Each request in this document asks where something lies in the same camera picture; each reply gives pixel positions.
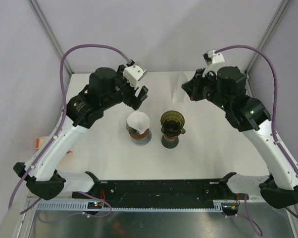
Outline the white paper coffee filter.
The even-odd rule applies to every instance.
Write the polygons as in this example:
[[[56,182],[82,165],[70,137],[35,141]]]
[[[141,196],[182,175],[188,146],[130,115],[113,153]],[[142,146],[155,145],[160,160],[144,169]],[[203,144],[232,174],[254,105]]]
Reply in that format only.
[[[150,119],[147,114],[135,111],[128,116],[127,124],[139,134],[143,134],[150,127]]]

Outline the clear glass dripper cone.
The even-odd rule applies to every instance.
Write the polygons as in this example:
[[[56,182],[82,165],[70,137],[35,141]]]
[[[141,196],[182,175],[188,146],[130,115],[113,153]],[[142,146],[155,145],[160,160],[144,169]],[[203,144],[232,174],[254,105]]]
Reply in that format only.
[[[130,127],[128,122],[126,122],[126,129],[131,134],[139,135],[138,131],[136,129]]]

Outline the olive green dripper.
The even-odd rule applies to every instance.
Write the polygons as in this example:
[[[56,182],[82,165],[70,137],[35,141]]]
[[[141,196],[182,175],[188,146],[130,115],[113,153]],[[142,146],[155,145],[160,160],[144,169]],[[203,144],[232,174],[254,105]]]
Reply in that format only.
[[[161,132],[169,138],[186,133],[184,129],[185,118],[178,111],[165,112],[160,118],[160,123],[162,126]]]

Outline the clear glass carafe server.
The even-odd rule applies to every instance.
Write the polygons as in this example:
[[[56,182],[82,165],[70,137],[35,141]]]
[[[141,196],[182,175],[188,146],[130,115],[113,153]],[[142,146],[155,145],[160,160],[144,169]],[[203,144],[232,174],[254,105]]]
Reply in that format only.
[[[151,141],[152,134],[151,134],[151,131],[147,129],[143,134],[139,134],[139,135],[132,134],[132,136],[133,136],[133,141],[136,144],[146,145]]]

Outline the red black coffee dripper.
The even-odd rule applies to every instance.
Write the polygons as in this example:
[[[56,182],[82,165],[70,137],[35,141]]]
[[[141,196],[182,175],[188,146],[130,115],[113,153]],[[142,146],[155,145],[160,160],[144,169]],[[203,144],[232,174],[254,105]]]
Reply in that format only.
[[[173,149],[175,147],[177,147],[178,143],[179,143],[179,134],[175,133],[175,134],[170,134],[170,133],[163,133],[163,136],[161,138],[161,143],[162,145],[167,148],[167,149]]]

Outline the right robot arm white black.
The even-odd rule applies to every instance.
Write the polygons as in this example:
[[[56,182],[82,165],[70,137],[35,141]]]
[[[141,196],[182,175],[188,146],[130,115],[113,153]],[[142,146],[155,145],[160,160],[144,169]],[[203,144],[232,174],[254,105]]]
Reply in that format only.
[[[259,99],[246,95],[246,76],[236,66],[217,72],[197,69],[182,89],[190,100],[206,99],[222,109],[229,124],[253,144],[267,165],[267,176],[226,175],[225,183],[219,186],[223,198],[230,199],[236,193],[258,196],[277,209],[298,203],[298,176],[273,141],[271,115]]]

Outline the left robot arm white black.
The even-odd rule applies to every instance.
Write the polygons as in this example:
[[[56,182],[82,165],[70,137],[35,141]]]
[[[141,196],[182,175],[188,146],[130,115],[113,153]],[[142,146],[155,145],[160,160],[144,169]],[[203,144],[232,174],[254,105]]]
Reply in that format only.
[[[103,117],[105,110],[120,103],[139,109],[149,91],[146,86],[138,87],[146,72],[134,63],[120,65],[117,70],[100,67],[89,76],[83,90],[66,102],[60,123],[43,148],[28,162],[13,167],[32,194],[43,200],[51,200],[62,192],[83,192],[89,198],[99,195],[99,180],[91,172],[64,173],[56,167],[71,146]]]

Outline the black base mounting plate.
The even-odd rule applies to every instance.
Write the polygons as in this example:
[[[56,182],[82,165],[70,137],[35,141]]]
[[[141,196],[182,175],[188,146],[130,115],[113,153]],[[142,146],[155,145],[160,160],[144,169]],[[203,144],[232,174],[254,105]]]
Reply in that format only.
[[[158,205],[188,203],[210,205],[214,200],[236,200],[237,196],[220,179],[108,180],[97,182],[87,194],[110,205]]]

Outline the orange white box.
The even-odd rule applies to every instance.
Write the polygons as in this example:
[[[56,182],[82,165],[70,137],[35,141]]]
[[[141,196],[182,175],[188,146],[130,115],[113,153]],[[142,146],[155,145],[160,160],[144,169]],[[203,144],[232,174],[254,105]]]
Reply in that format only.
[[[43,137],[39,137],[36,139],[36,150],[39,150],[44,143],[47,141],[49,137],[48,136],[43,136]]]

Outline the right aluminium frame post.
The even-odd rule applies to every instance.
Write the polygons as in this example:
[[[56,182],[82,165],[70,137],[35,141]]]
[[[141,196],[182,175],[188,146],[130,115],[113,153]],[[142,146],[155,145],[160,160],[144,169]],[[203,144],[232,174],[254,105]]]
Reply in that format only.
[[[274,13],[268,27],[266,28],[258,46],[257,49],[261,52],[265,50],[268,43],[270,42],[271,38],[273,37],[274,33],[276,32],[278,26],[280,25],[282,19],[284,18],[285,14],[287,13],[288,9],[290,8],[292,4],[292,0],[282,0],[279,4],[276,12]],[[256,62],[258,61],[260,57],[259,53],[254,52],[246,69],[245,73],[249,74],[251,70],[254,68]]]

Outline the aluminium frame post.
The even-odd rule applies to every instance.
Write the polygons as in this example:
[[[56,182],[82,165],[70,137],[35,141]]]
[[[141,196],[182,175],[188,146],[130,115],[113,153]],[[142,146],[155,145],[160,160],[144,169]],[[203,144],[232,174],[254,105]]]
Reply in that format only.
[[[258,46],[257,49],[261,52],[265,50],[268,43],[270,42],[271,38],[273,37],[274,33],[276,32],[278,26],[280,25],[282,19],[284,18],[285,14],[287,13],[288,9],[290,8],[292,4],[292,0],[282,0],[279,4],[276,12],[274,13],[268,27],[266,28]],[[258,61],[260,57],[259,53],[254,52],[246,69],[245,73],[249,74],[251,70],[254,68],[256,62]]]
[[[37,21],[39,22],[44,34],[46,35],[50,45],[52,46],[54,52],[56,53],[59,60],[62,59],[64,51],[62,50],[59,41],[57,40],[48,20],[41,9],[37,0],[27,0],[31,10],[33,11]]]

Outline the left aluminium frame post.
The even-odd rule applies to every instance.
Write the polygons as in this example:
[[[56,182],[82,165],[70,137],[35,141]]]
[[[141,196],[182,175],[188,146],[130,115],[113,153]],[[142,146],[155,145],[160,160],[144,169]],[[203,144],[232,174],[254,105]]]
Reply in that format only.
[[[62,50],[59,41],[57,40],[48,20],[41,9],[37,0],[27,0],[31,10],[33,11],[37,21],[39,22],[44,34],[46,35],[50,45],[52,46],[54,52],[56,53],[59,60],[62,59],[64,51]]]

